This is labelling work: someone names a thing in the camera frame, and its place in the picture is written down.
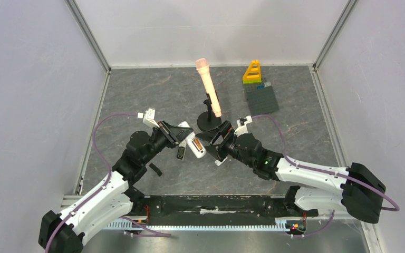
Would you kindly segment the orange battery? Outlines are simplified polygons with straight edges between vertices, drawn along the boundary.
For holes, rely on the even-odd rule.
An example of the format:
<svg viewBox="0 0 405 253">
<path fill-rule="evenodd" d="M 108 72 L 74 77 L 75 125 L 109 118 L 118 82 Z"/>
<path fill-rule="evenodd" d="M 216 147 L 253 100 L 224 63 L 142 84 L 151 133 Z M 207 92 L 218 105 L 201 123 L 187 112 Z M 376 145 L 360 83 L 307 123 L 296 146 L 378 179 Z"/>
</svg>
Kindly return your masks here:
<svg viewBox="0 0 405 253">
<path fill-rule="evenodd" d="M 202 152 L 203 151 L 203 146 L 201 145 L 201 143 L 199 142 L 199 140 L 198 139 L 194 139 L 193 140 L 193 143 L 194 143 L 194 146 L 197 148 L 197 150 L 199 151 L 199 152 Z"/>
</svg>

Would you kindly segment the white remote control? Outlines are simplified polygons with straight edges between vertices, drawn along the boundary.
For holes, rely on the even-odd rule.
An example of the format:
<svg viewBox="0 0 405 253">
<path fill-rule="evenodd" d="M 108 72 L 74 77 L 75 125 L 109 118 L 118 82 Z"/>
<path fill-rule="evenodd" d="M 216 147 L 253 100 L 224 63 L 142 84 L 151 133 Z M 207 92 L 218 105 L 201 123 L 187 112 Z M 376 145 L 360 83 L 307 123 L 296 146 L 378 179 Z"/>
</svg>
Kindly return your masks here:
<svg viewBox="0 0 405 253">
<path fill-rule="evenodd" d="M 201 159 L 206 154 L 206 149 L 203 144 L 196 138 L 194 132 L 187 136 L 178 145 L 177 159 L 183 160 L 185 156 L 186 149 L 189 148 L 197 159 Z"/>
</svg>

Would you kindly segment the white battery cover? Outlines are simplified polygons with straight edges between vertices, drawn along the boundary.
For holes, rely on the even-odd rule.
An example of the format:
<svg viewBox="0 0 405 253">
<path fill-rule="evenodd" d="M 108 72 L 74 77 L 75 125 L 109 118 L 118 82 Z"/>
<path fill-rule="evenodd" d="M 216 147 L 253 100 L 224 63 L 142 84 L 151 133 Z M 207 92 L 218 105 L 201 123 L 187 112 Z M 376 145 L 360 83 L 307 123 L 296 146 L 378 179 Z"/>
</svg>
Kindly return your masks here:
<svg viewBox="0 0 405 253">
<path fill-rule="evenodd" d="M 227 158 L 221 159 L 221 160 L 215 160 L 214 163 L 216 166 L 220 166 L 222 165 L 225 161 L 227 160 Z"/>
</svg>

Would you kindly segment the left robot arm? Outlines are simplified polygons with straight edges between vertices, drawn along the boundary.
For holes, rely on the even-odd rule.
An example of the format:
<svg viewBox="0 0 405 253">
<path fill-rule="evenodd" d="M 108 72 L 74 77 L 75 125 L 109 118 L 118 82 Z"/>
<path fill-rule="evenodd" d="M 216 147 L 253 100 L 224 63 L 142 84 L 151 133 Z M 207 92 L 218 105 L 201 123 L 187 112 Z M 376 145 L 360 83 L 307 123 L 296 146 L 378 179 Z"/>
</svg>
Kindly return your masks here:
<svg viewBox="0 0 405 253">
<path fill-rule="evenodd" d="M 148 162 L 164 148 L 177 147 L 193 131 L 160 121 L 151 134 L 133 133 L 105 178 L 74 204 L 59 213 L 50 210 L 42 217 L 38 244 L 45 252 L 81 252 L 114 220 L 142 213 L 144 195 L 133 185 L 147 172 Z"/>
</svg>

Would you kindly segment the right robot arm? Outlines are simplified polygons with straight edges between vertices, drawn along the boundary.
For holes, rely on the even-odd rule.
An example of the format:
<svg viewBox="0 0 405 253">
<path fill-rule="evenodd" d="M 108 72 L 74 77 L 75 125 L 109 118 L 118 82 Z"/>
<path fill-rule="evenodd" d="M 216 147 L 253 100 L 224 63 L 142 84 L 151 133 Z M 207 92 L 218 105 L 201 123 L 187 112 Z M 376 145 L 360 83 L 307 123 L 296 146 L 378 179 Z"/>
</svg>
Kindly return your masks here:
<svg viewBox="0 0 405 253">
<path fill-rule="evenodd" d="M 302 210 L 345 210 L 360 221 L 379 222 L 386 187 L 360 163 L 328 167 L 296 160 L 264 148 L 245 126 L 235 130 L 228 121 L 196 137 L 207 143 L 207 152 L 219 162 L 232 157 L 264 180 L 300 183 L 283 201 L 290 215 Z"/>
</svg>

